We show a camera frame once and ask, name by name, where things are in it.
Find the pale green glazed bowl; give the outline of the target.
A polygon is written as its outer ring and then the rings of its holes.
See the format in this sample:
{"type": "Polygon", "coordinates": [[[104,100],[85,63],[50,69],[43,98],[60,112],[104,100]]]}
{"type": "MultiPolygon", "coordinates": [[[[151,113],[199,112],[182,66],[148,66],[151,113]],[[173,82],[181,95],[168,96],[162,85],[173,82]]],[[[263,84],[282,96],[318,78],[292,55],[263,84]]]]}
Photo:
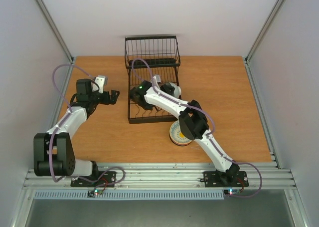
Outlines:
{"type": "Polygon", "coordinates": [[[181,96],[181,88],[177,86],[175,83],[168,82],[166,83],[169,88],[169,94],[175,98],[180,98],[181,96]]]}

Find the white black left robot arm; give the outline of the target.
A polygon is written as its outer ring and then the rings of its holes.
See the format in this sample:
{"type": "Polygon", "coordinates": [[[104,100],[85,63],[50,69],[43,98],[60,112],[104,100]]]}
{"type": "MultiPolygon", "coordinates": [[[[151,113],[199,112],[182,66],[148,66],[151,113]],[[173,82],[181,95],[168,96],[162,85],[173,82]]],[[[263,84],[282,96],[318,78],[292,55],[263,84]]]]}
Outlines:
{"type": "Polygon", "coordinates": [[[79,176],[89,186],[99,183],[100,173],[94,170],[95,162],[77,159],[71,140],[98,105],[116,104],[120,92],[104,91],[106,81],[105,76],[98,76],[94,80],[77,80],[76,93],[63,117],[48,131],[34,136],[33,160],[36,176],[50,176],[55,182],[63,177],[79,176]]]}

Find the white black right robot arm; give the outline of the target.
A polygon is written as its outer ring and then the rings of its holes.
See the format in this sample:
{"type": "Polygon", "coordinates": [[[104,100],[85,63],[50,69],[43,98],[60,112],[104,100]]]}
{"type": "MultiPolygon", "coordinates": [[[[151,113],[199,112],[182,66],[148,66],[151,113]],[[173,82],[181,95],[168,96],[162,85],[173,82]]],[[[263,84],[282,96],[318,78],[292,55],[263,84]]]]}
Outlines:
{"type": "Polygon", "coordinates": [[[207,113],[195,100],[190,102],[179,99],[181,88],[168,82],[159,86],[157,83],[143,81],[129,91],[129,98],[145,110],[159,107],[179,121],[182,134],[195,141],[212,160],[222,186],[230,186],[237,181],[239,166],[226,154],[210,129],[207,113]]]}

